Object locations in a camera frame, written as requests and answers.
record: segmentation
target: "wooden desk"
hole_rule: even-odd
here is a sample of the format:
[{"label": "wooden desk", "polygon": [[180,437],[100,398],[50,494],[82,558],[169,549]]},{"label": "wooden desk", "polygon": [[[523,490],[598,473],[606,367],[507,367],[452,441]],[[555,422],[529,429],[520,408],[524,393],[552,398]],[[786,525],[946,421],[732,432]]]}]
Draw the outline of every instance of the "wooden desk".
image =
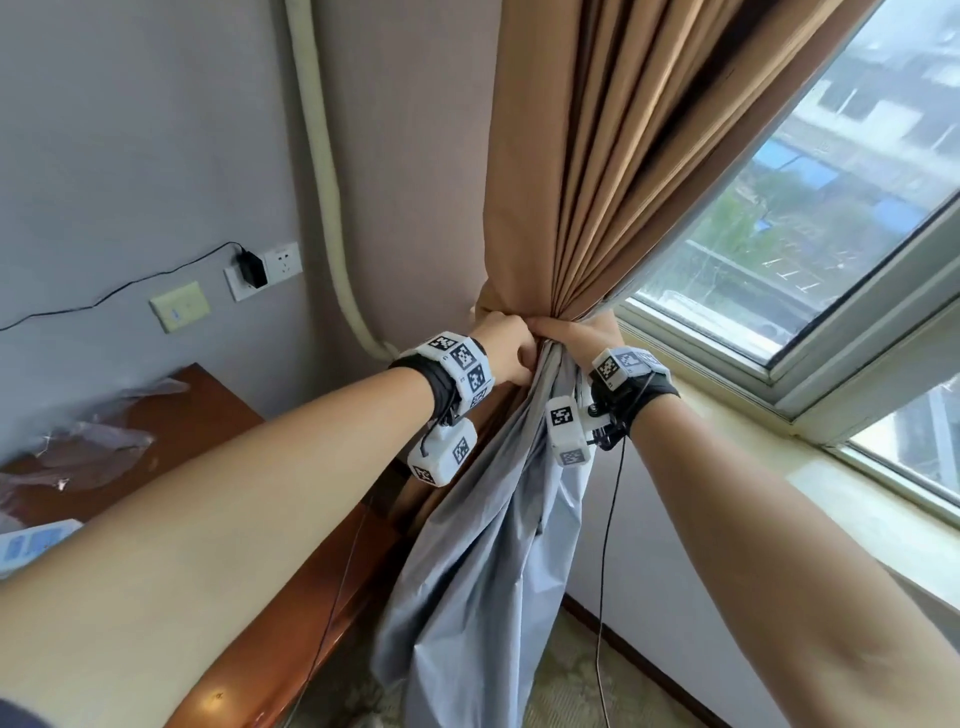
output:
[{"label": "wooden desk", "polygon": [[[87,491],[23,487],[12,515],[26,525],[68,518],[87,522],[157,476],[263,422],[199,365],[181,370],[175,378],[189,384],[190,391],[146,398],[129,413],[129,427],[156,436],[132,469],[108,485]],[[29,473],[36,468],[36,461],[26,457],[0,470]],[[317,547],[210,666],[170,717],[168,728],[265,728],[276,722],[307,677],[365,509],[363,505],[354,508]],[[370,596],[390,583],[389,574],[402,559],[400,549],[396,531],[368,512],[317,667]]]}]

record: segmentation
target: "forearm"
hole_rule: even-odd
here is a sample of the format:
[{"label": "forearm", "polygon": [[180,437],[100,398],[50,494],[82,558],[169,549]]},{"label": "forearm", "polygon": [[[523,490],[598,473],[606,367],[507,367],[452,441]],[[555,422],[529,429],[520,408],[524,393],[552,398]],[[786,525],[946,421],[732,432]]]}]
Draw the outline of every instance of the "forearm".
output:
[{"label": "forearm", "polygon": [[724,621],[796,725],[946,724],[955,653],[811,501],[677,398],[641,410],[632,439]]},{"label": "forearm", "polygon": [[162,725],[432,409],[392,369],[117,504],[3,586],[0,695],[57,728]]}]

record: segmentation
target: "blue roof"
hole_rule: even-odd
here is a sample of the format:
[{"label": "blue roof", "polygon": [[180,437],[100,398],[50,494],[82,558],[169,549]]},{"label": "blue roof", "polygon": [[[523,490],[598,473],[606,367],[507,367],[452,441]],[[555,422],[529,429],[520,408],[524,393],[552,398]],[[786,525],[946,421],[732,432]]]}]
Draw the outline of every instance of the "blue roof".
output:
[{"label": "blue roof", "polygon": [[793,172],[807,187],[820,189],[836,180],[840,173],[810,157],[797,157],[782,167],[784,172]]},{"label": "blue roof", "polygon": [[887,197],[874,205],[874,218],[889,231],[907,235],[926,219],[926,210],[896,197]]},{"label": "blue roof", "polygon": [[763,142],[763,146],[756,150],[754,161],[769,169],[780,169],[787,162],[796,159],[797,156],[798,153],[785,144],[767,139]]}]

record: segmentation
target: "hand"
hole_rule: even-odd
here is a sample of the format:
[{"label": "hand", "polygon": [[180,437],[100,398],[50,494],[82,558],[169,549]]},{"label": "hand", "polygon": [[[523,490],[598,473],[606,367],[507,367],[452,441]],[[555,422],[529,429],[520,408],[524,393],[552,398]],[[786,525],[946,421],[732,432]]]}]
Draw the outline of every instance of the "hand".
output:
[{"label": "hand", "polygon": [[537,336],[563,344],[585,372],[593,369],[593,360],[604,349],[624,346],[620,327],[610,310],[597,314],[583,324],[534,316],[527,319],[527,326]]},{"label": "hand", "polygon": [[497,383],[511,381],[526,387],[533,381],[537,343],[519,316],[494,311],[470,332],[470,337],[483,345]]}]

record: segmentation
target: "window sill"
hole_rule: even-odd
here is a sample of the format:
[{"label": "window sill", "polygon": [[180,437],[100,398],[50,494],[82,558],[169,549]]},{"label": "window sill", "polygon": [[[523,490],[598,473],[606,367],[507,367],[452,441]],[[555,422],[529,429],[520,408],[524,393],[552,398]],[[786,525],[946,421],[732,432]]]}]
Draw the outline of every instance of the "window sill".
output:
[{"label": "window sill", "polygon": [[621,322],[632,346],[654,350],[684,400],[820,506],[894,575],[960,615],[960,530],[825,450],[792,436],[766,405],[683,361]]}]

